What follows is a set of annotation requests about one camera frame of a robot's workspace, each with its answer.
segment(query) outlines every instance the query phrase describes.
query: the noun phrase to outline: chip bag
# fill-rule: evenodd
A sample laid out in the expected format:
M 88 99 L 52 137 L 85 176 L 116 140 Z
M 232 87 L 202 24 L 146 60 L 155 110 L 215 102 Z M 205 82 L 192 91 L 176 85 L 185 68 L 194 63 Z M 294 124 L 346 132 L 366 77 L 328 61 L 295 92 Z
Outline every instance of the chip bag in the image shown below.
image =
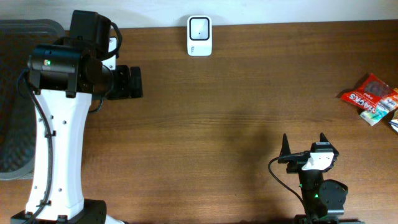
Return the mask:
M 373 126 L 398 108 L 398 89 L 393 90 L 371 73 L 359 88 L 345 93 L 341 99 L 364 109 L 361 117 Z

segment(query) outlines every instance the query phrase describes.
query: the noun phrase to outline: wooden table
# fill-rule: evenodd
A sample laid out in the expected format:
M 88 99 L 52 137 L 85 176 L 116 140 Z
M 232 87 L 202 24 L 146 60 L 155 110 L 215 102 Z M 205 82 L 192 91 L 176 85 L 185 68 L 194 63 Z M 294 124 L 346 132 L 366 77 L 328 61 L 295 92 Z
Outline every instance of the wooden table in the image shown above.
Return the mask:
M 367 72 L 398 86 L 398 21 L 221 26 L 213 54 L 190 57 L 184 27 L 124 29 L 118 64 L 140 66 L 144 97 L 106 101 L 86 122 L 81 179 L 128 222 L 268 222 L 303 213 L 268 173 L 324 132 L 339 150 L 325 178 L 349 187 L 345 218 L 398 219 L 397 134 L 336 98 Z M 285 165 L 275 173 L 299 190 Z M 31 181 L 0 182 L 0 222 Z

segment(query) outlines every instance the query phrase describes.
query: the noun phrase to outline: table surface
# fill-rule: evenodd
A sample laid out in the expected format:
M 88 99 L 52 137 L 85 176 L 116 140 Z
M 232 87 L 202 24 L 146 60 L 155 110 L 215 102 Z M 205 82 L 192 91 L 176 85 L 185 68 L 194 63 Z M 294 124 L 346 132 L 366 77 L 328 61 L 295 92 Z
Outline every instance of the table surface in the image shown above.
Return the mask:
M 326 179 L 349 187 L 344 218 L 398 219 L 397 134 L 336 95 L 368 72 L 398 86 L 398 21 L 216 26 L 213 54 L 190 57 L 184 27 L 123 29 L 118 64 L 140 66 L 144 97 L 105 101 L 86 121 L 85 198 L 128 222 L 269 222 L 302 214 L 268 173 L 319 134 L 339 150 Z M 299 190 L 285 165 L 273 169 Z M 0 182 L 0 223 L 31 180 Z

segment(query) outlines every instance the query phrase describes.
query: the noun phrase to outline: red snack bag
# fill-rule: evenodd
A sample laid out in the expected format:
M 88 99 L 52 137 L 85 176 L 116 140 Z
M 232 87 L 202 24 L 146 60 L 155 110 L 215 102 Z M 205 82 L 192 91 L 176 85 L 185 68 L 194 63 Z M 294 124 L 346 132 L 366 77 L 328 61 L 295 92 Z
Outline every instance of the red snack bag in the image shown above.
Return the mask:
M 359 88 L 344 93 L 341 99 L 375 113 L 379 102 L 386 97 L 397 98 L 398 93 L 371 73 Z

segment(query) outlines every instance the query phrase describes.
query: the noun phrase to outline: white panel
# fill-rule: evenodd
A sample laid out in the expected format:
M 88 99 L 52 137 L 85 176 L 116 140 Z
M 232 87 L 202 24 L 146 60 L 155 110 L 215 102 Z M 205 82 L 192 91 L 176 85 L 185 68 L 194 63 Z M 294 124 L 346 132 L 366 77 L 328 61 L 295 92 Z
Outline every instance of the white panel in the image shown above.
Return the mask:
M 119 27 L 185 26 L 191 15 L 213 25 L 398 19 L 397 0 L 0 0 L 0 19 L 53 19 L 69 29 L 74 9 L 97 11 Z

